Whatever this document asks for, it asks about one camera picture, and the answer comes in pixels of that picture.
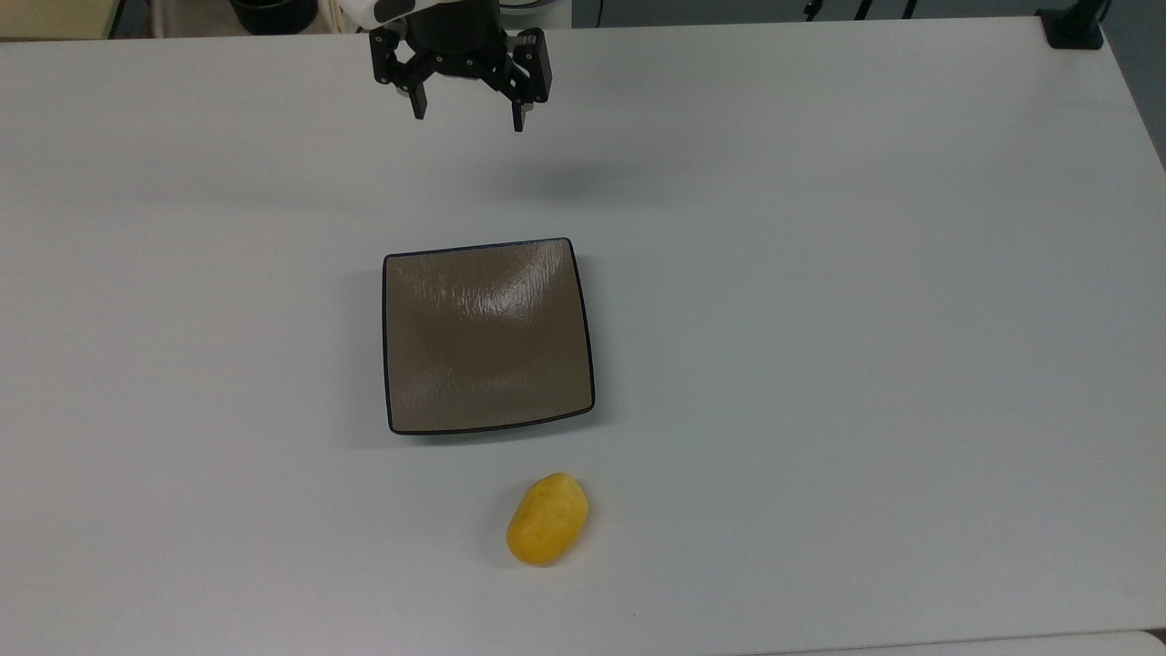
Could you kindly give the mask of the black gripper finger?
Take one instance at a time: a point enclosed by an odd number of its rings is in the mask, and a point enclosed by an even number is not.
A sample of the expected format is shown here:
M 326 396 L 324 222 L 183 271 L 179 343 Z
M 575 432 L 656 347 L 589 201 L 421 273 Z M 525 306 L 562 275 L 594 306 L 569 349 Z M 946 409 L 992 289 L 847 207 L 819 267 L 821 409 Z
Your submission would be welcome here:
M 517 34 L 500 30 L 483 50 L 483 82 L 510 101 L 517 133 L 524 132 L 527 113 L 549 100 L 552 80 L 547 34 L 538 26 Z
M 413 115 L 422 120 L 428 108 L 424 82 L 433 75 L 433 52 L 417 45 L 408 61 L 400 61 L 396 48 L 403 43 L 413 48 L 405 26 L 379 26 L 368 31 L 373 77 L 408 97 Z

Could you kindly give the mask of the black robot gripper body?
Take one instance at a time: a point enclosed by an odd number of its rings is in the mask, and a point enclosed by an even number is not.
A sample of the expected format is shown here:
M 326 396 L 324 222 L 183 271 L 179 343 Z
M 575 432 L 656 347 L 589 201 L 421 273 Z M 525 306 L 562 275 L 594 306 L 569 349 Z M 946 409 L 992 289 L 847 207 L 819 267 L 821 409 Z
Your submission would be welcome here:
M 403 17 L 412 76 L 438 72 L 499 86 L 506 37 L 496 1 L 434 3 Z

